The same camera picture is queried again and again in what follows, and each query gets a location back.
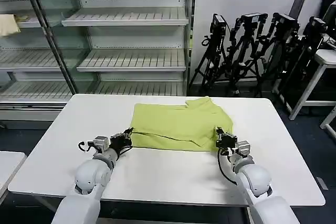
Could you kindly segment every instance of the glass door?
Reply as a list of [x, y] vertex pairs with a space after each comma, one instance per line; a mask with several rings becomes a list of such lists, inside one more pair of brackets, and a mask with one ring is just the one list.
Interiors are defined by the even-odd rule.
[[[57, 27], [61, 19], [54, 8], [48, 16]], [[30, 1], [0, 0], [0, 19], [0, 105], [65, 104], [73, 92]]]

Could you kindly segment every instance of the dark blue floor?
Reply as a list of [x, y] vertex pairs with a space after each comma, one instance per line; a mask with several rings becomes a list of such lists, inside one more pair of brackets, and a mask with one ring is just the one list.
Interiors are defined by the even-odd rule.
[[[304, 160], [314, 177], [324, 180], [329, 190], [322, 190], [326, 199], [323, 207], [304, 207], [294, 209], [301, 224], [336, 223], [336, 144], [335, 141], [319, 128], [324, 117], [331, 108], [314, 109], [320, 116], [298, 116], [289, 121], [283, 106], [275, 107], [285, 126], [291, 134]], [[1, 130], [0, 150], [18, 151], [27, 155], [32, 151], [44, 130]], [[233, 221], [232, 215], [240, 215], [236, 209], [224, 213], [223, 208], [190, 207], [190, 206], [158, 206], [144, 204], [114, 204], [102, 206], [103, 217], [130, 218], [162, 221], [183, 221], [198, 223], [242, 223], [239, 217]], [[0, 216], [9, 217], [11, 223], [27, 220], [29, 223], [50, 223], [53, 213], [42, 207], [28, 196], [9, 195], [0, 207]]]

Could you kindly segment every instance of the black cable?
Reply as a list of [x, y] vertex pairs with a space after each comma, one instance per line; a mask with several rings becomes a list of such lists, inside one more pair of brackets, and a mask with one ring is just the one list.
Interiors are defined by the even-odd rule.
[[230, 33], [230, 35], [231, 35], [231, 29], [230, 29], [230, 27], [229, 27], [229, 24], [226, 22], [225, 18], [223, 18], [223, 20], [224, 20], [224, 22], [226, 23], [226, 27], [227, 27], [227, 29], [229, 29], [229, 33]]
[[122, 154], [128, 152], [131, 148], [133, 148], [133, 146], [125, 146], [125, 148], [123, 148], [122, 151], [120, 151], [119, 156], [121, 156]]
[[235, 181], [233, 181], [232, 179], [230, 179], [228, 176], [225, 175], [225, 173], [223, 172], [222, 170], [222, 166], [221, 166], [221, 160], [219, 159], [219, 155], [220, 155], [220, 152], [221, 152], [221, 148], [218, 149], [218, 152], [217, 152], [217, 161], [218, 161], [218, 166], [219, 166], [219, 170], [220, 172], [222, 173], [222, 175], [228, 180], [230, 181], [232, 184], [234, 185], [237, 185], [237, 183]]

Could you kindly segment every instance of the beige cloth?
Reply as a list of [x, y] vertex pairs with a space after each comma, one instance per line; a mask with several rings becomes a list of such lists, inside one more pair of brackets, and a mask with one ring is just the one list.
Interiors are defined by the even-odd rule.
[[20, 32], [14, 14], [0, 14], [0, 37]]

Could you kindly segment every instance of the shelf rack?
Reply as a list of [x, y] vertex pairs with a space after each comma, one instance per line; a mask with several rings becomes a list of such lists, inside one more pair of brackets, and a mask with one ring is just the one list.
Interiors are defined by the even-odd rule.
[[183, 49], [94, 49], [77, 67], [81, 72], [184, 72]]
[[102, 81], [94, 94], [182, 96], [182, 82]]
[[68, 101], [71, 96], [65, 81], [16, 81], [0, 90], [1, 101]]
[[[76, 63], [76, 50], [65, 49], [72, 57], [65, 59], [67, 66]], [[4, 49], [0, 50], [0, 71], [5, 72], [60, 72], [51, 49]]]
[[83, 8], [63, 26], [185, 26], [183, 7]]
[[[62, 9], [46, 10], [46, 17], [51, 27], [61, 25], [61, 21], [67, 17], [68, 11]], [[41, 27], [34, 10], [20, 10], [15, 12], [17, 25], [20, 28]]]

